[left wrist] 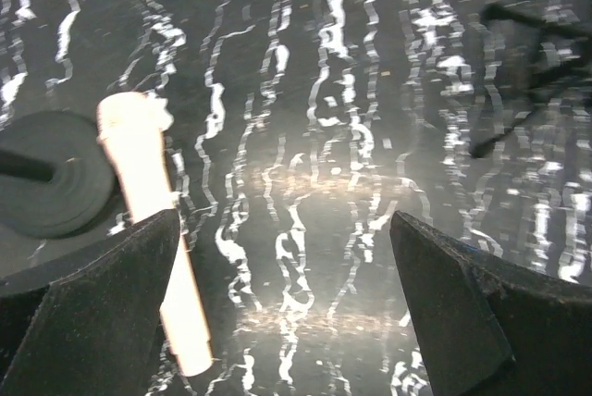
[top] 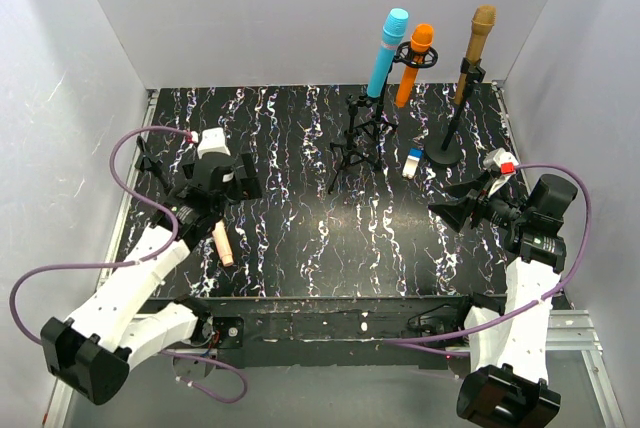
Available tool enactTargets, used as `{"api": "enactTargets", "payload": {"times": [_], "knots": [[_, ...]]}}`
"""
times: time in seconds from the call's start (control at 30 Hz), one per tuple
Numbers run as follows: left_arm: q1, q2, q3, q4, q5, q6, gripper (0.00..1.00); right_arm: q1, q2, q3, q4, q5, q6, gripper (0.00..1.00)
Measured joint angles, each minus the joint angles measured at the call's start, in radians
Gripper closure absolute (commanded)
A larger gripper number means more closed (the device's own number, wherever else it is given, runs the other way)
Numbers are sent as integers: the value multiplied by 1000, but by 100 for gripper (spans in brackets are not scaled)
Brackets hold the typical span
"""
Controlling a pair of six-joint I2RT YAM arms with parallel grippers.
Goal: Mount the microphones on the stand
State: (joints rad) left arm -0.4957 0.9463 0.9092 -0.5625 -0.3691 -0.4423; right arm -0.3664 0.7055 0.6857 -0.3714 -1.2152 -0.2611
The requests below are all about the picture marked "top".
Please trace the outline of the black round-base clamp stand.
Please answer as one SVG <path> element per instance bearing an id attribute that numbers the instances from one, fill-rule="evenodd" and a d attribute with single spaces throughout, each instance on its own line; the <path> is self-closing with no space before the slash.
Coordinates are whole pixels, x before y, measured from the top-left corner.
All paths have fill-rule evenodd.
<path id="1" fill-rule="evenodd" d="M 484 80 L 486 71 L 481 67 L 481 60 L 471 62 L 464 58 L 461 63 L 463 81 L 457 85 L 454 97 L 455 111 L 449 121 L 446 133 L 438 138 L 430 138 L 423 145 L 427 160 L 435 167 L 449 168 L 457 165 L 462 157 L 461 144 L 455 140 L 462 118 L 462 113 L 475 89 Z"/>

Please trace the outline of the pink toy microphone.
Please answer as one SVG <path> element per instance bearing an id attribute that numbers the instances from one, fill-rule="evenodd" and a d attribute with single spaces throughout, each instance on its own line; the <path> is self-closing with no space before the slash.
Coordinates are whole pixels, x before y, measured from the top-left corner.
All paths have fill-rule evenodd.
<path id="1" fill-rule="evenodd" d="M 212 237 L 218 257 L 224 267 L 234 264 L 233 251 L 222 220 L 218 221 L 212 230 Z"/>

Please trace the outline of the black small tripod stand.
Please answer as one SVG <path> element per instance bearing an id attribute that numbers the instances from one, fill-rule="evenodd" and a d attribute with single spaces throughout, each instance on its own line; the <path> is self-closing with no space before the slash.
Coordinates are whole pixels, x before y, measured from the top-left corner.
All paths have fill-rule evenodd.
<path id="1" fill-rule="evenodd" d="M 346 171 L 350 167 L 357 166 L 361 163 L 367 163 L 372 167 L 374 171 L 382 170 L 382 163 L 380 161 L 381 130 L 375 124 L 375 119 L 369 120 L 368 122 L 361 123 L 359 125 L 355 124 L 359 109 L 372 107 L 374 105 L 373 99 L 368 95 L 348 95 L 346 98 L 346 104 L 348 108 L 349 125 L 348 128 L 343 132 L 345 142 L 331 142 L 329 145 L 331 151 L 335 151 L 336 149 L 340 150 L 341 161 L 336 168 L 335 174 L 330 182 L 329 188 L 327 189 L 328 194 L 331 194 L 334 191 L 339 174 L 342 171 Z M 359 150 L 357 139 L 362 134 L 365 134 L 372 141 L 373 146 L 376 148 L 377 155 L 375 157 L 373 157 L 372 155 L 367 155 Z"/>

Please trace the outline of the black tripod shock-mount stand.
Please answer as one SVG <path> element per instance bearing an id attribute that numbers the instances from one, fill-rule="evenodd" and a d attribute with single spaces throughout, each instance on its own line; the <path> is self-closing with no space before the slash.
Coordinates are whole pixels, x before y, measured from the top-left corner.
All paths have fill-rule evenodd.
<path id="1" fill-rule="evenodd" d="M 433 65 L 431 67 L 429 67 L 429 68 L 432 68 L 433 66 L 435 66 L 437 61 L 438 61 L 438 53 L 433 47 L 431 48 L 431 53 L 432 53 L 432 56 L 433 56 Z M 395 53 L 395 56 L 393 58 L 393 62 L 391 64 L 391 67 L 389 69 L 389 73 L 387 75 L 387 79 L 384 82 L 384 86 L 383 86 L 383 90 L 382 90 L 381 95 L 378 98 L 372 98 L 373 102 L 374 102 L 374 105 L 372 107 L 375 108 L 375 111 L 371 115 L 371 118 L 369 119 L 369 120 L 375 119 L 375 124 L 381 130 L 381 135 L 380 135 L 380 154 L 381 154 L 380 161 L 381 161 L 381 163 L 382 163 L 382 141 L 381 141 L 382 135 L 384 134 L 384 132 L 386 131 L 387 128 L 390 128 L 392 133 L 395 133 L 397 128 L 398 128 L 398 125 L 396 123 L 392 123 L 392 122 L 390 122 L 390 121 L 388 121 L 388 120 L 386 120 L 384 118 L 385 95 L 386 95 L 386 90 L 387 90 L 389 74 L 392 72 L 395 64 L 401 64 L 401 63 L 397 63 L 396 62 L 395 57 L 396 57 L 396 53 Z"/>

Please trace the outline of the orange toy microphone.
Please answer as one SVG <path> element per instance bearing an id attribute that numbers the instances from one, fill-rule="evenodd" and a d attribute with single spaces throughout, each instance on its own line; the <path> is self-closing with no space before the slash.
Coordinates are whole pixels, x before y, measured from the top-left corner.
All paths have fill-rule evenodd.
<path id="1" fill-rule="evenodd" d="M 401 43 L 396 51 L 396 62 L 405 65 L 396 94 L 395 104 L 398 108 L 404 107 L 409 101 L 419 70 L 433 65 L 431 48 L 434 35 L 435 30 L 430 24 L 419 24 L 410 40 Z"/>

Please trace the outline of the blue toy microphone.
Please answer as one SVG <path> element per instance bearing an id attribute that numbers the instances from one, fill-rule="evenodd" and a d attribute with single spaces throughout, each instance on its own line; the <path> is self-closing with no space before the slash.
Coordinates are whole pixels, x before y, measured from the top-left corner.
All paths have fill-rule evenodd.
<path id="1" fill-rule="evenodd" d="M 380 47 L 367 86 L 367 95 L 378 98 L 383 90 L 396 50 L 402 42 L 409 21 L 409 13 L 403 8 L 390 10 L 382 28 Z"/>

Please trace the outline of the gold toy microphone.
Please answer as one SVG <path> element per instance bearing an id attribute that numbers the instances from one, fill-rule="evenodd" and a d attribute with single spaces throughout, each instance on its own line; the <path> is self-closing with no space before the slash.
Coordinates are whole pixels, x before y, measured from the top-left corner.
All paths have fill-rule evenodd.
<path id="1" fill-rule="evenodd" d="M 471 20 L 471 35 L 465 56 L 461 63 L 460 76 L 457 83 L 454 103 L 461 104 L 463 90 L 466 85 L 467 71 L 481 60 L 487 38 L 496 23 L 497 9 L 494 5 L 480 5 Z"/>

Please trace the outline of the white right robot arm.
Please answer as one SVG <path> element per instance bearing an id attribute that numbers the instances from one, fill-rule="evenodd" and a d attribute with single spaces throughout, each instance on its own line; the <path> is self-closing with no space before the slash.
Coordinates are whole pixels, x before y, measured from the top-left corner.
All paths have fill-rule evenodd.
<path id="1" fill-rule="evenodd" d="M 507 178 L 494 170 L 447 188 L 452 201 L 430 210 L 455 231 L 487 221 L 505 232 L 514 259 L 506 269 L 506 302 L 497 308 L 474 295 L 461 317 L 470 330 L 471 371 L 457 399 L 460 418 L 479 427 L 545 427 L 561 396 L 549 386 L 546 341 L 551 290 L 559 283 L 566 245 L 558 232 L 578 194 L 570 181 L 542 175 L 520 205 L 500 194 Z"/>

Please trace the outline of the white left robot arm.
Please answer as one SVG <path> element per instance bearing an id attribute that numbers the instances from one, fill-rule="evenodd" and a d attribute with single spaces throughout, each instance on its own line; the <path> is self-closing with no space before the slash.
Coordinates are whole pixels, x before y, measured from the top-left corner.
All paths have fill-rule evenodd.
<path id="1" fill-rule="evenodd" d="M 194 347 L 215 336 L 206 304 L 183 295 L 158 313 L 134 318 L 164 278 L 207 238 L 229 204 L 262 196 L 253 157 L 211 152 L 185 166 L 186 181 L 163 201 L 127 258 L 66 320 L 40 331 L 49 372 L 95 405 L 111 400 L 129 373 L 174 343 Z"/>

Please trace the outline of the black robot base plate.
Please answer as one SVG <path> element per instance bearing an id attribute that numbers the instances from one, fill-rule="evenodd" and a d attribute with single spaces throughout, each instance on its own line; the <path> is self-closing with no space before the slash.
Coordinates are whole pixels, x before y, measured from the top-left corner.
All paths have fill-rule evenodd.
<path id="1" fill-rule="evenodd" d="M 217 331 L 212 353 L 238 368 L 416 366 L 470 371 L 463 342 L 431 354 L 394 344 L 396 338 L 440 334 L 460 325 L 463 296 L 204 298 Z"/>

